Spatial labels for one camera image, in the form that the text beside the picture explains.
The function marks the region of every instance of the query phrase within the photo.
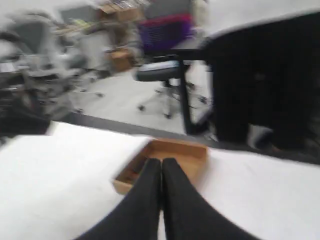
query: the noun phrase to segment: cardboard box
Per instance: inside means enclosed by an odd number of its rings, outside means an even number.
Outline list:
[[[100,17],[104,20],[133,22],[143,18],[142,11],[138,7],[121,8],[116,4],[106,4],[101,6],[100,10]]]
[[[133,55],[127,48],[119,48],[110,53],[111,64],[117,72],[133,67]]]
[[[175,158],[189,178],[196,185],[207,164],[207,147],[205,145],[172,139],[154,139],[149,142],[131,161],[120,171],[113,180],[115,190],[125,195],[132,188],[135,180],[149,158],[163,160]]]

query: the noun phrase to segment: black leggings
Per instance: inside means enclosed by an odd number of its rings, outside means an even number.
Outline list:
[[[220,141],[247,142],[259,95],[255,76],[262,73],[268,98],[260,106],[265,116],[261,125],[274,130],[276,147],[303,147],[320,69],[320,13],[231,32],[212,40],[204,51],[214,75],[214,124]]]

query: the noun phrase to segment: purple container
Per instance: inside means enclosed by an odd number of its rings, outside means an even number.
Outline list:
[[[140,23],[139,32],[144,52],[173,48],[192,35],[190,14],[179,14]]]

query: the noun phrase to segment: desk leg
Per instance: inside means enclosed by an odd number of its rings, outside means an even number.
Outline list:
[[[190,109],[189,109],[189,95],[187,89],[187,81],[185,74],[184,61],[179,57],[179,71],[180,71],[180,104],[183,116],[184,130],[188,135],[194,134],[194,124],[191,120]]]

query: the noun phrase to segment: white tabletop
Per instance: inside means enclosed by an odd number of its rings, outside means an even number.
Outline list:
[[[70,240],[122,199],[111,180],[149,137],[56,123],[0,149],[0,239]],[[320,168],[211,149],[198,190],[262,239],[319,239]],[[159,239],[165,239],[160,220]]]

